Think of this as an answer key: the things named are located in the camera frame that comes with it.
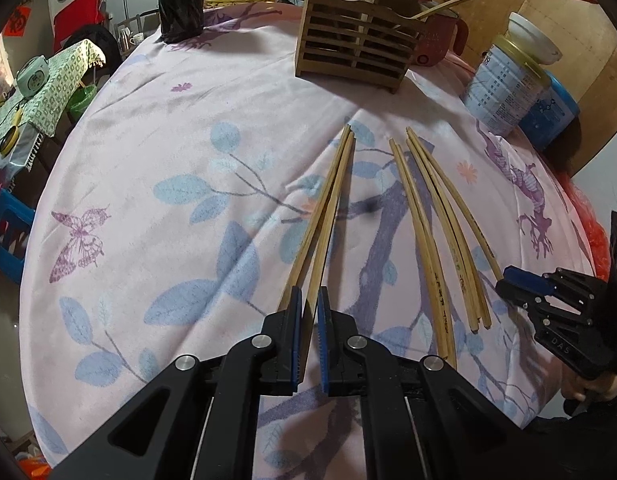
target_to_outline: blue gripper pad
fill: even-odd
[[[319,370],[322,375],[322,391],[329,394],[329,340],[327,323],[331,323],[330,306],[325,306],[324,295],[317,295],[317,336],[319,338]]]
[[[553,295],[554,286],[549,280],[527,270],[512,266],[506,267],[504,277],[511,285],[515,285],[537,296]]]
[[[298,391],[300,384],[300,324],[302,319],[302,291],[299,287],[294,287],[290,296],[290,300],[294,303],[294,319],[293,322],[293,350],[292,361],[290,364],[290,376],[292,377],[293,391]]]

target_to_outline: silver bolt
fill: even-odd
[[[348,338],[348,341],[346,343],[351,348],[355,348],[356,350],[360,350],[360,349],[364,348],[368,344],[368,341],[362,335],[353,335],[353,336]]]
[[[425,359],[423,364],[427,370],[431,370],[432,372],[442,370],[442,368],[444,367],[444,361],[441,357],[438,357],[437,355],[429,355]]]
[[[175,361],[175,368],[185,372],[195,366],[195,357],[192,355],[181,355]]]
[[[255,348],[266,348],[271,343],[272,339],[266,334],[259,334],[251,339],[251,345]]]

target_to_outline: blue plastic stool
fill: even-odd
[[[35,211],[26,207],[9,192],[0,190],[0,224],[8,223],[8,228],[0,241],[0,271],[15,283],[22,281],[24,258],[18,258],[8,251],[16,232],[31,232]]]

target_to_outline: mug handle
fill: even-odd
[[[453,51],[458,56],[461,56],[462,52],[464,52],[464,47],[467,46],[467,41],[469,40],[469,26],[461,18],[458,18],[456,25],[458,26],[458,33],[455,35]]]

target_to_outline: green patterned cloth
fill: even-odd
[[[28,101],[19,90],[0,108],[0,141],[13,124],[19,103],[24,104],[20,124],[30,123],[42,134],[52,137],[71,95],[89,67],[101,65],[106,57],[90,40],[62,50],[48,60],[49,78],[42,90]]]

